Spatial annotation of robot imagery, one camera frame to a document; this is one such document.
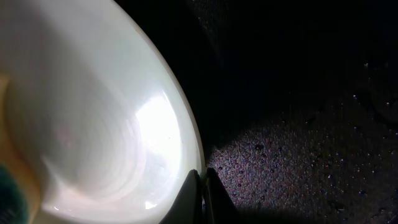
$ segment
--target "dark background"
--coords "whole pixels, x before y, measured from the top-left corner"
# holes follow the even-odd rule
[[[392,2],[116,2],[180,82],[207,159],[213,145],[229,144],[253,124],[281,112],[320,111],[368,78],[387,95],[397,93],[398,7]],[[398,116],[391,114],[387,125],[396,130]]]

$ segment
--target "wet black surface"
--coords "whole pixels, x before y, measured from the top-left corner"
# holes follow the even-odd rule
[[[118,3],[172,68],[248,223],[397,215],[396,6]]]

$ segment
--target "white plate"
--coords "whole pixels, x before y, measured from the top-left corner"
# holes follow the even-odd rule
[[[204,160],[145,33],[109,0],[0,0],[0,27],[7,120],[43,191],[36,223],[159,222]]]

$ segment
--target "glossy white surface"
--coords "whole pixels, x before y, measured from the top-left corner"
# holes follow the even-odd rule
[[[40,176],[36,223],[157,223],[200,137],[170,68],[109,0],[0,0],[7,119]]]

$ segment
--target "water droplet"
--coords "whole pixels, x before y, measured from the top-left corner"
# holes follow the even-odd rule
[[[262,150],[264,146],[262,144],[256,144],[256,150]]]

